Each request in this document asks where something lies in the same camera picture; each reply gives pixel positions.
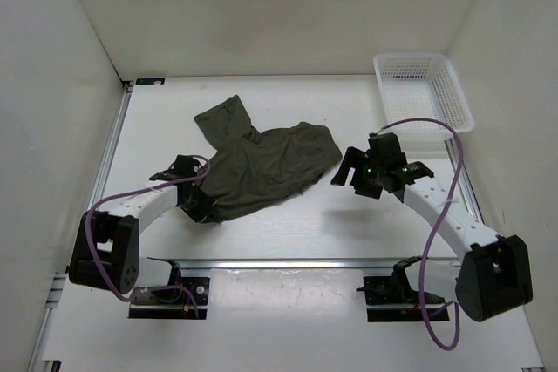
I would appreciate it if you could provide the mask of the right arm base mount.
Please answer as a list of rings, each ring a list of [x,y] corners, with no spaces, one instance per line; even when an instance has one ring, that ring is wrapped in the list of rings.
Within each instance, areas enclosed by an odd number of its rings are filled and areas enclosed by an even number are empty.
[[[421,256],[399,261],[390,275],[372,275],[363,278],[356,289],[363,293],[368,323],[422,322],[419,292],[409,285],[405,270],[418,266]]]

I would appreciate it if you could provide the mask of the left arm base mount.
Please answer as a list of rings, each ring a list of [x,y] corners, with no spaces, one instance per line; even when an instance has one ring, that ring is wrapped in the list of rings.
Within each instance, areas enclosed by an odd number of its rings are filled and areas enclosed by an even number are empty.
[[[208,271],[178,261],[143,259],[129,294],[128,318],[134,320],[206,320],[211,277]]]

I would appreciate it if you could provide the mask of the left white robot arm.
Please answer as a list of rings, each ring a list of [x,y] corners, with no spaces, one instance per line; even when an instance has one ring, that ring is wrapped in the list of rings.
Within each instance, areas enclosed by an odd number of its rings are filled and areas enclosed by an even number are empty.
[[[182,280],[170,262],[140,258],[140,235],[164,213],[180,209],[200,224],[216,208],[215,199],[201,190],[209,175],[209,159],[178,155],[164,171],[149,178],[139,190],[117,193],[96,202],[79,224],[68,267],[71,283],[112,292],[130,301],[141,279],[142,267],[159,274],[144,284],[164,302],[180,298]]]

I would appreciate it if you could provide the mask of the olive green shorts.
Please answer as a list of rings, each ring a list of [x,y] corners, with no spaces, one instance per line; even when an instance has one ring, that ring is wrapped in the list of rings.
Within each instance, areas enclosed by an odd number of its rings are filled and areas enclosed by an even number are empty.
[[[324,125],[300,122],[258,131],[236,95],[194,121],[215,149],[201,182],[216,201],[206,223],[235,220],[301,194],[343,158]]]

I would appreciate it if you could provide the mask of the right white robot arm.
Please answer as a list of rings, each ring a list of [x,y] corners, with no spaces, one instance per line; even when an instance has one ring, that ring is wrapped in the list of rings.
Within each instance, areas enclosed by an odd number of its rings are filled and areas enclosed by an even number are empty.
[[[395,134],[372,134],[367,151],[348,148],[331,182],[372,199],[393,194],[437,226],[459,260],[459,269],[429,260],[424,270],[418,256],[401,260],[391,276],[365,280],[360,290],[372,303],[417,304],[425,286],[426,303],[455,301],[470,319],[482,322],[532,301],[526,243],[502,236],[449,198],[428,166],[407,160]]]

